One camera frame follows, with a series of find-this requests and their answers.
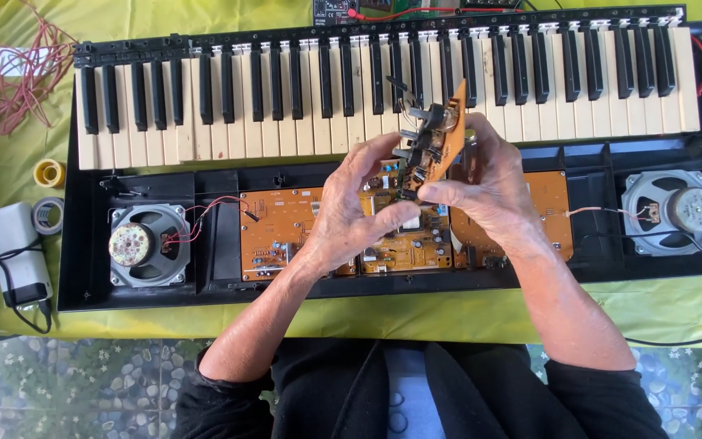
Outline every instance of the black clothing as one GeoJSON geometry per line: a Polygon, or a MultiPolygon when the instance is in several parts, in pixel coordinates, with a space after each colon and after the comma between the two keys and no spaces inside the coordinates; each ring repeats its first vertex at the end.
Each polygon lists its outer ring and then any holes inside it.
{"type": "MultiPolygon", "coordinates": [[[[386,343],[398,342],[285,339],[272,379],[263,376],[252,383],[211,381],[196,372],[178,398],[172,437],[385,439],[386,343]],[[280,397],[275,419],[259,399],[273,380],[280,397]]],[[[549,384],[544,385],[530,370],[530,356],[521,345],[418,345],[447,439],[667,438],[633,370],[608,372],[550,360],[545,366],[549,384]]]]}

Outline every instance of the forearm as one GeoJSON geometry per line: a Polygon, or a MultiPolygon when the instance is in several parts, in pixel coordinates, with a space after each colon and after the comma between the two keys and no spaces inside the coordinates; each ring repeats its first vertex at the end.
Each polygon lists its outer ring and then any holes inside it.
{"type": "Polygon", "coordinates": [[[609,316],[576,282],[546,236],[540,230],[530,236],[526,246],[506,248],[506,254],[546,353],[569,365],[634,369],[629,346],[609,316]]]}
{"type": "Polygon", "coordinates": [[[211,380],[235,383],[266,374],[288,325],[323,275],[320,271],[297,254],[215,339],[200,364],[200,373],[211,380]]]}

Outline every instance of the hand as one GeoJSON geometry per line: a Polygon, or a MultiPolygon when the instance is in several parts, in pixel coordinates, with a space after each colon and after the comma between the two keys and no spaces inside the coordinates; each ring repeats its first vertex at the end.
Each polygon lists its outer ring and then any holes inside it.
{"type": "Polygon", "coordinates": [[[340,167],[327,178],[313,230],[298,255],[318,264],[321,274],[348,263],[380,237],[420,214],[414,202],[396,202],[365,216],[359,190],[381,170],[381,160],[392,155],[397,133],[381,135],[354,145],[340,167]]]}
{"type": "Polygon", "coordinates": [[[464,175],[461,165],[453,165],[452,178],[458,176],[464,182],[443,180],[424,185],[419,189],[419,199],[462,209],[506,252],[522,249],[543,234],[524,181],[522,155],[494,131],[482,114],[469,114],[465,126],[476,131],[474,175],[464,175]]]}

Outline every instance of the man's right hand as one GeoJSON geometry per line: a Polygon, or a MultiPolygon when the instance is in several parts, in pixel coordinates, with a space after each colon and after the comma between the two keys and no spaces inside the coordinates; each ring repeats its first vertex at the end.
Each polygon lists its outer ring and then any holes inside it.
{"type": "Polygon", "coordinates": [[[462,209],[506,253],[524,252],[528,244],[545,241],[524,181],[519,149],[504,141],[480,113],[467,115],[465,128],[476,131],[478,165],[474,180],[480,184],[437,181],[420,188],[419,199],[462,209]]]}

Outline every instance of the black sleeve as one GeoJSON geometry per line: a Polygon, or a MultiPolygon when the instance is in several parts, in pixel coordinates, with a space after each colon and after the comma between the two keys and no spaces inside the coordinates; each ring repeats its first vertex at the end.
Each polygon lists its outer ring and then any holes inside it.
{"type": "Polygon", "coordinates": [[[610,372],[549,360],[548,387],[573,414],[590,439],[667,439],[660,416],[640,386],[635,370],[610,372]]]}
{"type": "Polygon", "coordinates": [[[175,405],[177,425],[171,438],[269,438],[273,422],[270,406],[259,399],[262,391],[273,389],[269,371],[250,383],[209,380],[199,372],[206,351],[197,355],[190,384],[181,389],[175,405]]]}

